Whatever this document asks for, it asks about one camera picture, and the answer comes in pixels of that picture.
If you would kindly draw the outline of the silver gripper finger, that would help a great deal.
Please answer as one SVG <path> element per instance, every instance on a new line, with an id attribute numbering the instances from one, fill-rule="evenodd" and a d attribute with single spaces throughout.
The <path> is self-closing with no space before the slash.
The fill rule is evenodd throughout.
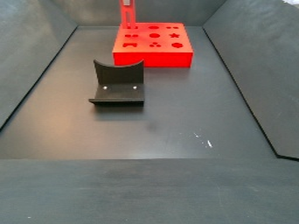
<path id="1" fill-rule="evenodd" d="M 124 5 L 130 5 L 130 0 L 122 0 Z"/>

